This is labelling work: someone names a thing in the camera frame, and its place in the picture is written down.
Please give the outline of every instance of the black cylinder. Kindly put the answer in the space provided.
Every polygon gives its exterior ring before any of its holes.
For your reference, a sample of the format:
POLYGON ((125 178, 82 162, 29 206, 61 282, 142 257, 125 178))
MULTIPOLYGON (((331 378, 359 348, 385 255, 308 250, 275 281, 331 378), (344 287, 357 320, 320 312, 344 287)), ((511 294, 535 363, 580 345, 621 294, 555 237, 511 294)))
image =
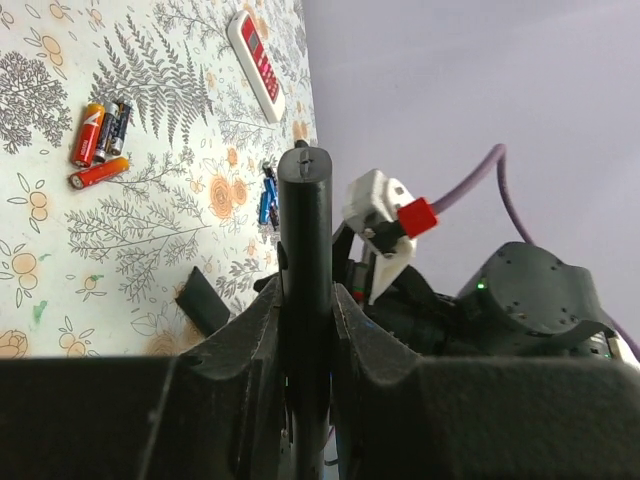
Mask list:
POLYGON ((281 355, 293 417, 292 475, 319 480, 329 411, 331 325, 331 171, 329 154, 302 147, 278 165, 281 355))

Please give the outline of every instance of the remote control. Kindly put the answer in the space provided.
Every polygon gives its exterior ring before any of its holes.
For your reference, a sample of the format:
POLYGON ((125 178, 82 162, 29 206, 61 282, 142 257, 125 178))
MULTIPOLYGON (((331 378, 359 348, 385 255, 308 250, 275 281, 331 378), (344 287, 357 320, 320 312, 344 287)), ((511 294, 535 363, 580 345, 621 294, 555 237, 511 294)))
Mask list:
POLYGON ((233 16, 227 35, 267 121, 278 123, 284 114, 284 92, 246 10, 233 16))

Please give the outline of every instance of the tablecloth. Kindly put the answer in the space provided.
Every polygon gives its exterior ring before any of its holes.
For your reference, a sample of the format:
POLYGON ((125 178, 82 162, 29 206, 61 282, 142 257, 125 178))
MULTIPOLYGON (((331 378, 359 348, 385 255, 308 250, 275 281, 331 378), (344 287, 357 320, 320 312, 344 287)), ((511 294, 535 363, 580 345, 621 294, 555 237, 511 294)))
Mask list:
POLYGON ((176 354, 194 266, 233 316, 276 269, 261 164, 314 143, 301 0, 0 0, 0 356, 176 354), (267 124, 226 25, 252 16, 286 95, 267 124), (83 109, 134 108, 128 172, 76 191, 83 109))

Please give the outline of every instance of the gray surface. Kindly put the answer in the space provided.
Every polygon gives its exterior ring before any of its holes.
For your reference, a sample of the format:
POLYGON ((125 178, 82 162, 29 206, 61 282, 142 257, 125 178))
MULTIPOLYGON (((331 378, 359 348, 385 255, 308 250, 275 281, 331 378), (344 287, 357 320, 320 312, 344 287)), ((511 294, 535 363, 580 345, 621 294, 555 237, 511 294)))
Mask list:
MULTIPOLYGON (((639 2, 304 6, 335 202, 373 167, 434 200, 504 142, 510 190, 534 239, 589 268, 604 308, 640 336, 639 2)), ((339 214, 334 208, 336 224, 339 214)), ((514 239, 492 176, 443 214, 415 265, 455 293, 514 239)))

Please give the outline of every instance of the blue object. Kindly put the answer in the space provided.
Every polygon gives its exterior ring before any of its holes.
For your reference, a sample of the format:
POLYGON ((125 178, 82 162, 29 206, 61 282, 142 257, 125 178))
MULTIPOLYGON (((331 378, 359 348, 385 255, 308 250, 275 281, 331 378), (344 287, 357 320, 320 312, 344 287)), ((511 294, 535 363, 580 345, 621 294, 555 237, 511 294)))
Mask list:
POLYGON ((260 225, 267 225, 269 223, 269 207, 271 206, 271 202, 269 190, 262 192, 260 196, 260 214, 258 217, 258 223, 260 225))
POLYGON ((276 204, 276 210, 279 209, 278 205, 278 191, 276 190, 276 183, 271 177, 267 177, 264 179, 264 186, 271 195, 272 201, 276 204))

